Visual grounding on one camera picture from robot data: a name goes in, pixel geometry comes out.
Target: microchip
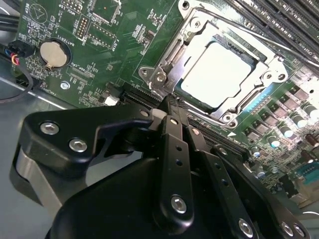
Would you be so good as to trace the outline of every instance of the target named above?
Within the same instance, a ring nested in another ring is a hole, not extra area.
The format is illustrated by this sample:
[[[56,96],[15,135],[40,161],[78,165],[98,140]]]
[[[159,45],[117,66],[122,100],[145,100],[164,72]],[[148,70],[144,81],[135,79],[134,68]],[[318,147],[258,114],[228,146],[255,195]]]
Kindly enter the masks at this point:
[[[292,88],[290,92],[301,101],[309,98],[309,95],[297,86]]]
[[[284,102],[284,105],[291,110],[294,110],[294,109],[298,108],[298,106],[299,106],[296,101],[294,101],[293,99],[290,99],[290,98],[286,102]]]
[[[250,128],[248,128],[247,130],[245,130],[245,134],[246,134],[246,136],[247,136],[249,139],[251,139],[251,140],[253,140],[253,141],[256,141],[256,140],[259,139],[259,135],[256,134],[255,132],[253,132]]]
[[[290,157],[290,155],[287,154],[287,153],[284,153],[284,154],[282,154],[282,155],[280,156],[280,158],[282,158],[282,159],[287,159],[287,158],[289,158],[289,157]]]
[[[274,110],[274,114],[277,115],[279,118],[284,118],[288,115],[288,112],[285,111],[283,108],[278,107],[276,110]]]
[[[147,39],[148,41],[152,41],[154,39],[154,33],[152,31],[148,31],[146,34],[145,34],[145,39]]]
[[[271,125],[271,126],[275,126],[278,122],[278,120],[276,120],[274,117],[272,117],[270,114],[268,113],[264,113],[261,118],[263,119],[264,122],[266,122],[267,124]]]
[[[263,125],[260,121],[254,122],[253,127],[261,134],[264,134],[269,130],[269,128]]]

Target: cable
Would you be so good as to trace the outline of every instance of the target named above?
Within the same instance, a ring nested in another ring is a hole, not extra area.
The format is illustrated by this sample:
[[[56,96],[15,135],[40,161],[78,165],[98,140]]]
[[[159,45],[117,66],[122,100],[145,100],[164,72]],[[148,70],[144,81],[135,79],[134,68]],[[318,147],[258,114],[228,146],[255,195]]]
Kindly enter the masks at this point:
[[[232,20],[229,20],[229,19],[227,19],[227,18],[225,18],[225,17],[223,17],[221,15],[218,15],[218,14],[216,14],[214,12],[210,12],[210,11],[204,9],[204,8],[199,8],[198,10],[202,11],[202,12],[205,12],[206,14],[208,14],[208,15],[210,15],[212,17],[215,17],[215,18],[217,18],[217,19],[219,19],[219,20],[227,23],[228,25],[231,25],[231,26],[233,26],[233,27],[235,27],[235,28],[237,28],[239,30],[242,30],[242,31],[244,31],[246,33],[249,33],[249,34],[251,34],[251,35],[253,35],[253,36],[255,36],[255,37],[259,38],[259,39],[262,39],[262,40],[267,41],[267,42],[269,42],[271,44],[274,44],[274,45],[276,45],[276,46],[278,46],[278,47],[280,47],[280,48],[282,48],[282,49],[294,54],[295,56],[301,58],[303,61],[306,61],[307,63],[319,68],[319,64],[308,60],[306,57],[304,57],[302,54],[298,53],[297,51],[294,51],[294,50],[292,50],[292,49],[290,49],[290,48],[288,48],[288,47],[286,47],[286,46],[284,46],[282,44],[279,44],[279,43],[277,43],[277,42],[275,42],[273,40],[270,40],[270,39],[268,39],[268,38],[266,38],[266,37],[264,37],[264,36],[262,36],[262,35],[260,35],[258,33],[255,33],[254,31],[252,31],[252,30],[250,30],[250,29],[248,29],[248,28],[246,28],[246,27],[244,27],[244,26],[242,26],[242,25],[240,25],[240,24],[238,24],[238,23],[236,23],[236,22],[234,22]]]
[[[18,25],[0,23],[0,31],[17,32],[18,31]]]
[[[7,22],[7,23],[13,23],[13,24],[18,25],[19,24],[19,17],[0,14],[0,21]]]

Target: green circuit board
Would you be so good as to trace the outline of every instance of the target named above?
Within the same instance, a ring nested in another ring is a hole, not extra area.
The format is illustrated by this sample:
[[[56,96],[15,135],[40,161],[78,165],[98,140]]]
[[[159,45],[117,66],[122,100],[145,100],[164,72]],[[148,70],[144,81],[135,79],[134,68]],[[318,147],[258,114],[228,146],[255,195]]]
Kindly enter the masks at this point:
[[[150,94],[149,87],[138,75],[138,69],[141,66],[156,65],[183,22],[177,2],[178,0],[24,0],[17,38],[35,45],[37,51],[21,61],[25,61],[33,77],[43,81],[41,88],[44,91],[79,108],[102,105],[98,99],[109,84],[122,86],[128,83]],[[231,17],[238,23],[247,24],[246,19],[227,0],[205,2],[213,4],[222,12],[231,13]],[[44,68],[38,48],[48,38],[57,38],[68,45],[72,53],[68,66],[54,71]],[[282,53],[280,49],[274,48],[274,51]],[[252,123],[261,120],[262,114],[269,112],[269,107],[284,95],[288,94],[300,107],[308,102],[314,105],[319,103],[316,93],[309,94],[306,100],[297,99],[289,93],[295,85],[300,86],[304,82],[308,84],[307,90],[314,91],[317,87],[315,74],[291,55],[286,54],[284,64],[290,79],[268,87],[238,117],[240,123],[235,129],[220,128],[193,118],[209,130],[245,148],[259,147],[262,155],[257,160],[266,171],[263,182],[268,188],[284,174],[295,177],[295,170],[302,165],[299,161],[301,150],[311,151],[313,148],[307,142],[299,142],[308,133],[319,135],[317,122],[312,121],[301,108],[297,111],[309,124],[298,129],[289,120],[289,116],[296,113],[295,110],[284,106],[288,116],[285,119],[274,117],[279,124],[292,128],[296,135],[294,139],[284,138],[277,126],[269,127],[270,130],[259,140],[251,140],[244,133]],[[62,81],[70,84],[67,91],[60,87]],[[274,149],[269,146],[267,136],[271,134],[278,135],[280,147]],[[271,173],[273,167],[277,167],[279,172]]]

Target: black plastic bracket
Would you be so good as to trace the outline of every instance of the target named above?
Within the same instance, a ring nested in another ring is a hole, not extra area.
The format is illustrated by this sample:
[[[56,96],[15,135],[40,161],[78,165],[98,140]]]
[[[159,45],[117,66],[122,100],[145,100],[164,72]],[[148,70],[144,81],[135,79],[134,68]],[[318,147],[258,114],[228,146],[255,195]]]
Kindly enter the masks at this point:
[[[194,220],[188,144],[182,139],[182,124],[172,117],[162,120],[159,147],[160,176],[153,216],[171,235],[185,232]]]
[[[57,125],[58,133],[42,132],[40,128],[45,122]],[[148,128],[152,122],[151,113],[135,104],[33,113],[23,122],[19,147],[28,157],[61,176],[80,177],[99,154],[99,139],[112,139],[131,127]],[[69,143],[73,139],[84,141],[87,149],[81,153],[72,150]]]

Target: black cable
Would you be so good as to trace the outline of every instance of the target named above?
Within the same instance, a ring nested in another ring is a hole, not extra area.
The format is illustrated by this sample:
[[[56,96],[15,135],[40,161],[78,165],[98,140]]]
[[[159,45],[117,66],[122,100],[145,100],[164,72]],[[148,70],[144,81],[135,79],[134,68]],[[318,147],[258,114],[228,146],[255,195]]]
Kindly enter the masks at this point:
[[[7,22],[7,23],[13,23],[13,24],[18,25],[19,24],[19,17],[0,14],[0,21]]]
[[[3,59],[3,60],[8,61],[8,62],[11,62],[11,60],[8,57],[6,57],[5,55],[3,55],[3,54],[0,54],[0,59]],[[27,88],[24,89],[24,91],[22,91],[20,94],[18,94],[16,96],[9,97],[9,98],[6,98],[6,99],[0,99],[0,104],[5,104],[5,103],[9,103],[9,102],[12,102],[12,101],[19,100],[22,97],[24,97],[26,94],[28,94],[28,92],[31,91],[32,88],[33,88],[33,85],[34,85],[33,78],[31,77],[31,75],[28,72],[28,70],[24,66],[21,66],[21,65],[18,65],[16,67],[28,79],[28,86],[27,86]]]
[[[18,31],[18,25],[0,23],[0,31],[17,32]]]

